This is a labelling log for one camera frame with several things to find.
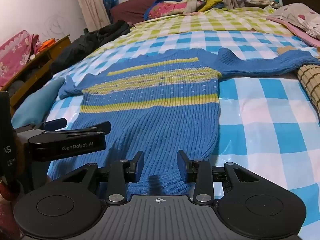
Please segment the green checked bed sheet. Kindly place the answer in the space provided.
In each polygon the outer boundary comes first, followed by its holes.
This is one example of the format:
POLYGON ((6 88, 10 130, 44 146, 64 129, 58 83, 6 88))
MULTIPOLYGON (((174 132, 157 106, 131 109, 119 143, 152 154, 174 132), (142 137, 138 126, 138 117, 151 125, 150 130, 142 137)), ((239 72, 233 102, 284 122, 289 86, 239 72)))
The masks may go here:
POLYGON ((98 55, 112 48, 171 34, 191 31, 256 31, 259 33, 292 36, 280 23, 267 19, 276 10, 271 6, 244 7, 231 10, 212 8, 205 12, 164 16, 135 24, 130 33, 121 35, 93 52, 98 55))

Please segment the beige left curtain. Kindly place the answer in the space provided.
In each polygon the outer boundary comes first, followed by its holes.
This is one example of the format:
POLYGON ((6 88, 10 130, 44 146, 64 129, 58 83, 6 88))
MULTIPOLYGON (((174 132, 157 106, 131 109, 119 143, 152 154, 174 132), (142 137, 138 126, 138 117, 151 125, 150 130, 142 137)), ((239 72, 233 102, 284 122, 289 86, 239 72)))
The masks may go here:
POLYGON ((89 31, 111 24, 103 0, 78 0, 78 2, 89 31))

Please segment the beige brown-striped sweater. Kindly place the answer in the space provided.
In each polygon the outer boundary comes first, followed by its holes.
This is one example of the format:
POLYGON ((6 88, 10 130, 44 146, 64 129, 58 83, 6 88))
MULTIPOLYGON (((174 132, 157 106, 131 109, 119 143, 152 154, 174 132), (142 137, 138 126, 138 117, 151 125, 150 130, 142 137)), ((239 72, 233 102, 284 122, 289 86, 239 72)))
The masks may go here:
POLYGON ((292 72, 281 75, 287 79, 297 79, 306 93, 319 118, 319 66, 314 64, 303 65, 292 72))

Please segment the blue striped knit sweater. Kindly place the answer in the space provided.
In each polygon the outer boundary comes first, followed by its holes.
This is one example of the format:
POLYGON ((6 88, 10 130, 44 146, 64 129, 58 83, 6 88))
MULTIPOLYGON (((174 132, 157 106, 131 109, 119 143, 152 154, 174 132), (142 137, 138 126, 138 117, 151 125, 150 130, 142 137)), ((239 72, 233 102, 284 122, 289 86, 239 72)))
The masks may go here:
POLYGON ((67 76, 61 99, 82 96, 72 129, 105 121, 111 131, 106 148, 51 163, 48 174, 57 179, 87 163, 107 166, 144 153, 140 181, 132 194, 183 194, 177 153, 207 160, 218 140, 219 80, 234 76, 266 77, 289 73, 319 60, 302 50, 287 51, 272 59, 241 60, 230 49, 171 49, 156 55, 112 64, 98 75, 87 74, 80 83, 67 76))

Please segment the maroon bed base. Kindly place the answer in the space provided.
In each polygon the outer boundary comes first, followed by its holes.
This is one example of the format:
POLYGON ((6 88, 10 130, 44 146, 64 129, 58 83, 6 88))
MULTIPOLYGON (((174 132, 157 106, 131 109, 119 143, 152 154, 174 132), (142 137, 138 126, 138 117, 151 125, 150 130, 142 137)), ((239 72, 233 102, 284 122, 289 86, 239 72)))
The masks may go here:
POLYGON ((144 14, 152 6, 155 0, 128 0, 119 2, 111 9, 111 18, 114 22, 124 20, 130 23, 144 21, 144 14))

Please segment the wooden side table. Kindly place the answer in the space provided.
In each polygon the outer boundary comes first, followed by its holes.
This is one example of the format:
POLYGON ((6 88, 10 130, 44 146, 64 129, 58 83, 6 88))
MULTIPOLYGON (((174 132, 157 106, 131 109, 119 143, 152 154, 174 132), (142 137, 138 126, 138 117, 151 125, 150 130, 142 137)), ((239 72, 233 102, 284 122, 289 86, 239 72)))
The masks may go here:
POLYGON ((38 53, 34 59, 14 75, 1 91, 9 93, 10 114, 13 115, 22 102, 33 92, 40 89, 52 77, 50 67, 61 52, 71 44, 69 35, 56 40, 56 42, 38 53))

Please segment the teal folded cloth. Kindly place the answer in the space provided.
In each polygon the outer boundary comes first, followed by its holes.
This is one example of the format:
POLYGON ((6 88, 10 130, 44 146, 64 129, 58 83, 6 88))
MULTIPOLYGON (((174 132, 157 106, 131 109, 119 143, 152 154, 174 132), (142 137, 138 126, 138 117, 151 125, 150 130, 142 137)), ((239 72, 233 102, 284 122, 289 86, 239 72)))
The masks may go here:
POLYGON ((33 94, 30 94, 14 113, 11 123, 14 129, 29 125, 40 124, 55 102, 59 89, 65 83, 60 77, 33 94))

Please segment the blue checked bed sheet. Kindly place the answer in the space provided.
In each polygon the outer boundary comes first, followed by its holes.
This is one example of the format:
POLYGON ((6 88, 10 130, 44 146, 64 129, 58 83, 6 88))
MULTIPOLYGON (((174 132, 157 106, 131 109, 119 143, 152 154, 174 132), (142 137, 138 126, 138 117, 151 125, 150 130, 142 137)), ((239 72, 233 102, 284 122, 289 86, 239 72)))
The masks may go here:
MULTIPOLYGON (((292 46, 317 56, 295 36, 247 31, 196 31, 149 40, 123 36, 59 73, 79 83, 111 64, 169 49, 230 49, 243 60, 276 57, 292 46)), ((220 140, 212 164, 235 162, 294 192, 306 205, 302 239, 319 239, 319 118, 295 74, 272 78, 235 77, 220 82, 220 140)))

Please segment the colourful floral quilt pile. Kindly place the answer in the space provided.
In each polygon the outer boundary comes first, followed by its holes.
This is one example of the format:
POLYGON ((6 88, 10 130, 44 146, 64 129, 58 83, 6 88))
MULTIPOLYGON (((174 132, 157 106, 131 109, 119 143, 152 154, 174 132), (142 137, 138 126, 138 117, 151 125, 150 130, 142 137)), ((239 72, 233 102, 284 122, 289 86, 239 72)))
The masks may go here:
POLYGON ((225 7, 223 0, 155 0, 144 13, 144 20, 152 20, 177 14, 204 12, 212 8, 225 7))

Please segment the pink pillow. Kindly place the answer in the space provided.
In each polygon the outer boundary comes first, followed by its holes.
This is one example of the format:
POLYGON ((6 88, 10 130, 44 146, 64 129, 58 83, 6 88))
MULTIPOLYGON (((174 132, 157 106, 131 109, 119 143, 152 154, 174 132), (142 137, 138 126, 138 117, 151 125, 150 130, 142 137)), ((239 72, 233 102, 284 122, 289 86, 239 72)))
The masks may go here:
POLYGON ((286 22, 281 19, 278 19, 278 18, 275 18, 275 17, 271 17, 271 16, 267 16, 266 19, 284 25, 285 27, 287 27, 287 29, 289 29, 289 31, 291 31, 294 35, 296 35, 301 40, 303 40, 306 44, 308 44, 312 47, 315 47, 315 48, 320 46, 320 41, 318 39, 311 37, 305 31, 299 29, 298 27, 292 25, 291 23, 286 22))

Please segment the pink floral bag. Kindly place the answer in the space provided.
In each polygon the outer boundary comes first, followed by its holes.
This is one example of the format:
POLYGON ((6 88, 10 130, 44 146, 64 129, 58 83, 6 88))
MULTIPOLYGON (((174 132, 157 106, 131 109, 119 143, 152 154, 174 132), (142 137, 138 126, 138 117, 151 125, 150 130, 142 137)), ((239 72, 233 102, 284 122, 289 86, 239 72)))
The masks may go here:
POLYGON ((39 35, 20 31, 1 45, 1 87, 4 87, 28 62, 29 57, 39 51, 39 35))

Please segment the orange item on table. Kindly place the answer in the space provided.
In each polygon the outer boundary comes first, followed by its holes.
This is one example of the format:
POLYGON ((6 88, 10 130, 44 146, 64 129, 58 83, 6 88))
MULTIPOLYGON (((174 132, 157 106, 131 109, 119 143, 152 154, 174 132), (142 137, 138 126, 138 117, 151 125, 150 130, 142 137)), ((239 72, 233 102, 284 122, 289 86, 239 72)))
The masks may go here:
POLYGON ((39 52, 48 49, 49 47, 51 47, 55 43, 56 43, 56 39, 54 39, 54 38, 51 38, 51 39, 44 41, 39 48, 39 52))

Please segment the black clothes pile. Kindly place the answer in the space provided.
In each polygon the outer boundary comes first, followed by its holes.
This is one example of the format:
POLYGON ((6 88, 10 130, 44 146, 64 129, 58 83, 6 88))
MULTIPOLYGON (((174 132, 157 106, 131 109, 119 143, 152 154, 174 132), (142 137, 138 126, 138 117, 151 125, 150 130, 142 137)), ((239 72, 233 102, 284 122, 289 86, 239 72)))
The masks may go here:
POLYGON ((130 33, 132 27, 132 24, 129 24, 124 20, 118 20, 116 23, 81 35, 67 46, 53 61, 50 67, 51 74, 55 75, 71 67, 101 46, 114 41, 122 35, 130 33))

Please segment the grey floral pillow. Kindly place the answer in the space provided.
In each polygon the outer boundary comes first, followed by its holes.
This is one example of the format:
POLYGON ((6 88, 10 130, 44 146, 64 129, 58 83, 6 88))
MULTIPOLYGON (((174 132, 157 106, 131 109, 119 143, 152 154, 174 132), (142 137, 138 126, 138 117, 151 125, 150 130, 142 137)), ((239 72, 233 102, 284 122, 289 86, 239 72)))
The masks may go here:
POLYGON ((320 15, 303 3, 282 6, 272 16, 289 22, 304 30, 311 37, 319 39, 320 15))

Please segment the blue plastic bag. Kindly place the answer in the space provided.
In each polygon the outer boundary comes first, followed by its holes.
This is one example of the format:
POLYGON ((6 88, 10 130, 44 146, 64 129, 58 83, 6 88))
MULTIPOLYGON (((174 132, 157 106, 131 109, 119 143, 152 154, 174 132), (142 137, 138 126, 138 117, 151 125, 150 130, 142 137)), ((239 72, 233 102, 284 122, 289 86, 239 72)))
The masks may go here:
POLYGON ((111 9, 118 5, 118 3, 118 0, 103 0, 104 7, 109 18, 111 18, 111 9))

